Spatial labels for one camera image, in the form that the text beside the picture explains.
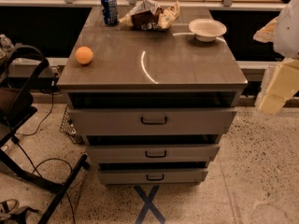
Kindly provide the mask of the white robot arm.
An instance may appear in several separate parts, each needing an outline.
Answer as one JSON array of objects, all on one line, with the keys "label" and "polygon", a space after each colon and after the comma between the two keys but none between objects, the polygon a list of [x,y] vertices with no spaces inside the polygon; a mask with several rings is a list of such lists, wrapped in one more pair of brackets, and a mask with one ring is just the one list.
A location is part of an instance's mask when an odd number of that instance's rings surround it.
[{"label": "white robot arm", "polygon": [[276,115],[299,92],[299,0],[291,0],[279,13],[258,30],[253,39],[273,43],[284,59],[275,68],[269,84],[262,88],[257,107],[266,115]]}]

